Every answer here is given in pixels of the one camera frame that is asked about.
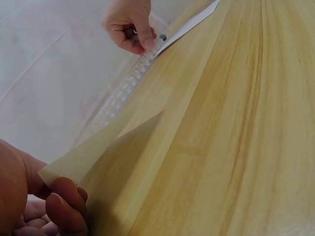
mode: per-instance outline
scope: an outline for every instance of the beige paper sheet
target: beige paper sheet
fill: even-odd
[[[38,174],[51,187],[59,177],[67,177],[78,184],[110,144],[130,121],[135,106],[123,110],[113,122],[86,139],[68,153],[41,169]]]

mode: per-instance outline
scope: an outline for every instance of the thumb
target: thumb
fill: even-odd
[[[136,16],[133,20],[133,24],[138,33],[138,39],[141,46],[146,50],[154,48],[153,34],[149,24],[148,16]]]

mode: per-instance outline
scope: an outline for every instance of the person's left hand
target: person's left hand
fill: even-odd
[[[65,177],[49,189],[37,174],[46,164],[1,139],[0,163],[0,235],[88,235],[84,189]]]

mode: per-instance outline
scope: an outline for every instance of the hand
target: hand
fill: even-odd
[[[119,47],[141,55],[153,49],[157,37],[150,12],[150,0],[110,0],[101,24]]]
[[[0,235],[87,236],[87,193],[67,178],[50,190],[37,171],[46,164],[0,140]],[[28,201],[28,194],[45,201]]]

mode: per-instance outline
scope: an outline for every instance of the fingernail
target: fingernail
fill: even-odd
[[[144,41],[144,47],[146,50],[151,50],[154,48],[154,41],[152,39]]]
[[[63,205],[64,205],[64,200],[63,200],[63,198],[62,198],[62,197],[60,197],[57,193],[51,193],[50,195],[55,195],[55,196],[57,196],[57,197],[59,198],[59,200],[60,200],[61,204],[63,204]]]

